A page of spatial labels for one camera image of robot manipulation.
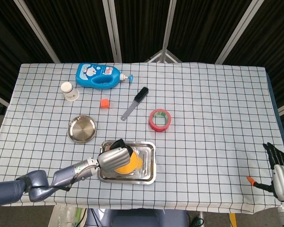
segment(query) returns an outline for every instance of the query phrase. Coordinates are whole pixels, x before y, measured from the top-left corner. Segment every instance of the humanoid robotic hand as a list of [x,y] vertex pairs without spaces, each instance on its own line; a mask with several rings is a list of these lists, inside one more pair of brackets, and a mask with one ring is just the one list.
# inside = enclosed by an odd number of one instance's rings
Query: humanoid robotic hand
[[252,186],[272,192],[281,202],[281,206],[278,207],[278,212],[281,223],[284,226],[284,153],[271,143],[263,144],[263,147],[268,154],[268,160],[272,171],[273,180],[271,185],[258,183],[250,176],[248,176],[247,179]]
[[122,139],[110,146],[110,150],[99,154],[96,160],[88,158],[56,171],[49,185],[44,170],[35,170],[14,181],[0,182],[0,205],[14,203],[27,192],[32,202],[42,201],[61,189],[69,191],[75,182],[95,175],[100,168],[113,171],[130,162],[133,149]]

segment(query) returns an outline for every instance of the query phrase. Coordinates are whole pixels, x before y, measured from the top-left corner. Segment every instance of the red tape roll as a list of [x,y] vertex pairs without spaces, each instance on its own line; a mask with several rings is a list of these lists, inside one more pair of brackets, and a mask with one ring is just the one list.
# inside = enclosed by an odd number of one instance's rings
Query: red tape roll
[[[153,117],[156,116],[156,115],[161,115],[161,116],[165,117],[165,120],[166,120],[165,122],[166,122],[166,123],[165,123],[164,126],[157,126],[157,125],[153,122],[152,119],[153,119]],[[156,110],[154,110],[154,111],[151,113],[149,123],[150,123],[151,128],[154,129],[155,131],[165,131],[165,130],[169,127],[169,125],[170,125],[170,123],[171,123],[171,116],[170,116],[169,112],[167,112],[166,110],[163,110],[163,109],[156,109]]]

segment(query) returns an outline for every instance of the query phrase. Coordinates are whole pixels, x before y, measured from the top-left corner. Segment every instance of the rectangular stainless steel tray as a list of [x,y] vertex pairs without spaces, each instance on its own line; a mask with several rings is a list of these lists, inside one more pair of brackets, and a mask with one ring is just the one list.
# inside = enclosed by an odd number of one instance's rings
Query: rectangular stainless steel tray
[[[138,154],[138,157],[142,159],[142,168],[135,169],[130,174],[119,174],[116,171],[105,172],[100,169],[98,177],[103,182],[109,183],[132,183],[132,184],[151,184],[156,179],[156,147],[150,142],[135,142],[124,141]],[[100,153],[109,150],[110,145],[114,143],[114,140],[104,141],[101,145]]]

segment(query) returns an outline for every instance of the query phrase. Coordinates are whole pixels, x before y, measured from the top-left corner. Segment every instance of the round metal plate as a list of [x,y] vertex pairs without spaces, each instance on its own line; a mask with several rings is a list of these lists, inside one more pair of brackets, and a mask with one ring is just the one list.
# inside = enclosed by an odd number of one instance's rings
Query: round metal plate
[[91,140],[97,130],[97,125],[89,116],[78,116],[68,126],[68,136],[77,143],[86,143]]

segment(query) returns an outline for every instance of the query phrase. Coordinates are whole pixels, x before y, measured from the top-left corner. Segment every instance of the yellow plate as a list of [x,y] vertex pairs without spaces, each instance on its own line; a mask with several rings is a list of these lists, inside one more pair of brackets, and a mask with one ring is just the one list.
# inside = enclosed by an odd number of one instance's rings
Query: yellow plate
[[135,170],[137,165],[138,165],[138,156],[137,156],[137,153],[133,151],[130,162],[123,167],[115,169],[115,171],[119,174],[129,174],[133,170]]

